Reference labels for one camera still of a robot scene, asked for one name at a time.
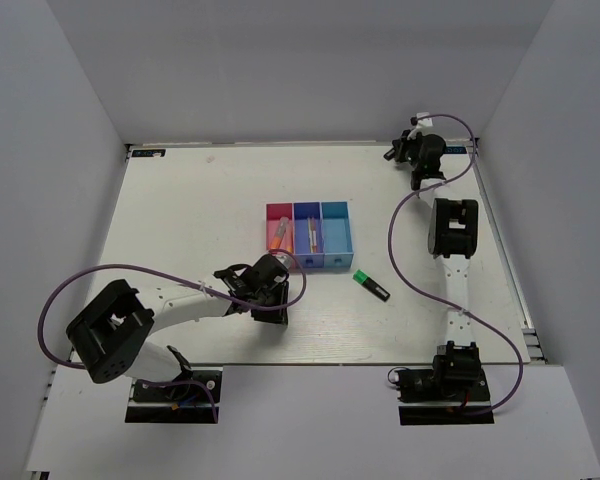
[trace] white platform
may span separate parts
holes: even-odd
[[[58,369],[28,469],[50,480],[580,480],[600,476],[562,367],[494,425],[400,426],[387,367],[229,366],[218,425],[125,424],[130,380]],[[515,366],[486,367],[494,399]]]
[[[342,274],[309,276],[307,294],[289,311],[289,326],[249,316],[189,322],[151,336],[176,346],[192,363],[430,363],[439,342],[442,307],[412,293],[389,264],[387,227],[409,191],[409,175],[383,160],[386,146],[232,146],[170,148],[164,157],[131,158],[102,263],[135,263],[199,280],[264,253],[265,204],[349,202],[354,265]],[[443,157],[448,176],[468,162]],[[478,251],[472,260],[471,310],[505,331],[528,361],[523,315],[507,276],[472,173],[452,188],[481,203]],[[427,254],[429,212],[413,201],[399,216],[395,251],[422,288],[439,288]],[[382,303],[351,278],[360,268],[390,293]],[[92,292],[115,278],[135,287],[164,285],[131,272],[104,272]],[[299,291],[292,277],[290,295]],[[485,363],[513,362],[511,349],[484,328],[475,335]]]

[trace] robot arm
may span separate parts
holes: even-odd
[[[428,250],[435,258],[441,275],[441,297],[464,310],[469,309],[469,266],[478,240],[478,203],[455,199],[444,184],[440,159],[446,142],[438,135],[423,135],[431,119],[412,119],[413,130],[405,130],[386,160],[411,166],[411,189],[431,208]],[[401,398],[410,402],[464,397],[479,382],[484,372],[473,335],[472,322],[463,311],[447,308],[433,369],[397,372]]]
[[[115,280],[69,324],[67,336],[95,383],[121,375],[154,382],[187,379],[191,368],[182,354],[147,341],[149,335],[191,320],[247,311],[211,292],[258,306],[284,305],[290,266],[289,257],[266,254],[253,266],[215,272],[201,282],[201,291],[184,286],[134,289],[125,280]],[[268,323],[288,321],[284,308],[252,310],[251,315]]]

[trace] marker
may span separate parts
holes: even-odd
[[[386,302],[387,300],[389,300],[389,297],[391,296],[389,294],[389,292],[387,292],[384,288],[382,288],[380,285],[378,285],[376,282],[374,282],[371,279],[371,277],[369,277],[362,270],[358,270],[356,273],[354,273],[353,279],[356,282],[358,282],[360,285],[362,285],[365,289],[367,289],[371,293],[373,293],[376,297],[378,297],[383,302]]]

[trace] cyan compartment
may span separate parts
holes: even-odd
[[[324,266],[350,268],[353,262],[353,244],[347,202],[322,202],[321,206]]]
[[[309,241],[309,221],[315,220],[316,251],[312,252]],[[293,204],[293,245],[295,255],[304,268],[324,267],[324,246],[320,203],[305,202]]]

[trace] purple cable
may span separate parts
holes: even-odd
[[[291,307],[292,305],[295,305],[296,303],[298,303],[300,301],[300,299],[304,296],[304,292],[307,290],[307,274],[305,273],[305,271],[302,268],[302,265],[300,264],[298,259],[292,253],[287,252],[286,250],[282,250],[280,248],[269,250],[269,252],[270,253],[284,253],[285,255],[290,256],[294,260],[294,262],[298,266],[298,270],[302,274],[302,289],[300,290],[300,293],[298,294],[298,296],[296,298],[294,298],[293,300],[291,300],[290,302],[287,302],[283,305],[276,305],[274,307],[265,307],[262,305],[256,305],[253,303],[245,302],[244,300],[234,298],[230,295],[227,295],[226,293],[218,292],[217,290],[214,290],[212,288],[205,287],[204,291],[206,293],[208,293],[209,295],[212,295],[214,297],[223,298],[225,300],[229,300],[231,302],[237,303],[238,305],[241,305],[250,310],[260,310],[263,312],[271,312],[271,311],[281,310],[283,308],[288,308],[288,307]],[[44,340],[44,322],[47,318],[49,308],[51,308],[51,304],[54,302],[54,300],[60,294],[60,292],[62,292],[62,290],[64,290],[67,286],[69,286],[70,284],[72,284],[73,282],[78,280],[79,278],[84,277],[85,275],[89,275],[90,273],[94,273],[94,272],[99,272],[101,270],[132,270],[135,272],[142,272],[142,273],[146,273],[148,275],[153,275],[156,277],[171,280],[173,282],[184,285],[185,287],[191,287],[194,290],[202,291],[202,286],[197,282],[192,282],[191,280],[176,277],[175,275],[170,275],[168,273],[160,272],[158,270],[153,270],[151,268],[140,267],[138,265],[127,265],[124,263],[111,263],[111,264],[106,264],[106,265],[97,265],[95,267],[85,268],[84,270],[81,270],[78,273],[71,275],[69,278],[67,278],[65,281],[63,281],[60,285],[58,285],[53,292],[51,292],[51,295],[49,295],[49,298],[47,298],[47,301],[44,303],[44,306],[42,307],[42,311],[40,312],[40,317],[38,318],[38,345],[40,345],[40,350],[42,350],[42,353],[44,353],[45,356],[49,360],[57,363],[58,365],[62,365],[63,367],[68,367],[68,368],[75,368],[77,370],[85,370],[85,366],[83,364],[73,363],[73,362],[69,362],[66,360],[62,360],[61,358],[54,355],[47,347],[47,344],[45,343],[45,340]],[[214,419],[216,420],[216,422],[218,421],[218,416],[217,416],[217,413],[215,410],[215,404],[213,402],[213,396],[211,396],[211,392],[209,391],[209,389],[207,389],[206,386],[204,386],[200,382],[197,382],[195,380],[182,380],[182,381],[178,381],[178,382],[150,382],[148,380],[141,380],[141,379],[138,379],[138,382],[144,383],[145,385],[148,385],[151,387],[175,387],[178,385],[199,386],[205,391],[205,393],[207,394],[207,397],[209,397],[209,400],[211,401],[211,407],[213,409]]]
[[[394,227],[394,225],[396,223],[396,218],[398,217],[398,212],[400,212],[400,209],[404,206],[404,204],[407,203],[410,199],[412,199],[413,197],[415,197],[416,195],[418,195],[418,194],[420,194],[422,192],[426,192],[427,190],[433,190],[433,189],[438,188],[438,187],[440,187],[442,185],[446,185],[446,184],[449,184],[451,182],[455,182],[459,178],[461,178],[464,175],[466,175],[469,172],[469,170],[471,170],[471,168],[476,163],[476,152],[478,151],[478,145],[476,144],[476,137],[473,134],[473,131],[471,130],[471,127],[469,127],[469,125],[467,125],[467,123],[464,120],[462,120],[461,118],[458,118],[458,117],[456,117],[454,115],[449,115],[449,114],[446,114],[446,113],[435,113],[435,114],[431,114],[431,115],[426,115],[426,116],[418,117],[418,120],[424,120],[425,118],[435,118],[435,117],[451,118],[452,120],[455,120],[455,121],[461,123],[467,129],[467,131],[469,132],[469,135],[471,137],[471,143],[472,143],[472,146],[473,146],[473,151],[471,152],[471,159],[469,161],[469,165],[467,165],[467,168],[465,168],[462,172],[460,172],[455,177],[452,177],[449,180],[441,181],[440,183],[437,183],[435,185],[430,185],[428,187],[421,188],[420,190],[413,191],[409,195],[407,195],[406,197],[404,197],[400,201],[400,203],[398,203],[398,206],[396,207],[396,209],[393,212],[393,215],[391,216],[391,221],[389,222],[389,232],[387,234],[387,244],[388,244],[388,250],[389,250],[389,260],[391,261],[391,265],[393,266],[393,269],[395,270],[396,274],[398,275],[398,277],[400,277],[400,280],[402,280],[407,285],[407,287],[409,287],[411,290],[413,290],[414,292],[416,292],[416,293],[418,293],[418,294],[420,294],[420,295],[422,295],[424,297],[427,297],[427,298],[429,298],[431,300],[435,300],[436,302],[442,303],[442,304],[447,305],[447,306],[449,306],[449,307],[451,307],[451,308],[453,308],[455,310],[461,311],[467,317],[475,320],[477,323],[479,323],[483,327],[488,328],[493,333],[495,333],[496,335],[498,335],[499,337],[501,337],[513,349],[513,352],[516,354],[516,357],[518,359],[518,378],[516,379],[516,382],[513,385],[513,388],[498,403],[496,403],[494,405],[491,405],[488,408],[484,408],[482,410],[478,410],[478,411],[475,411],[475,412],[465,412],[464,413],[464,415],[468,415],[468,416],[483,415],[485,413],[492,412],[496,408],[499,408],[502,405],[504,405],[505,403],[507,403],[509,400],[511,400],[511,397],[513,397],[515,395],[515,393],[518,391],[518,388],[520,387],[520,384],[522,383],[522,374],[523,374],[523,371],[524,371],[524,362],[522,360],[522,355],[520,355],[520,351],[518,350],[518,347],[516,347],[515,344],[509,339],[509,337],[507,337],[504,333],[502,333],[496,327],[494,327],[493,325],[485,322],[484,320],[481,320],[480,318],[478,318],[473,313],[471,313],[471,312],[469,312],[467,310],[464,310],[464,308],[461,307],[460,305],[457,305],[457,304],[455,304],[453,302],[450,302],[449,300],[447,300],[445,298],[433,295],[433,294],[431,294],[429,292],[425,292],[421,288],[418,288],[416,285],[414,285],[413,283],[411,283],[407,279],[407,277],[405,277],[404,274],[400,271],[400,268],[398,267],[398,264],[396,263],[396,259],[395,259],[394,255],[393,255],[393,227]]]

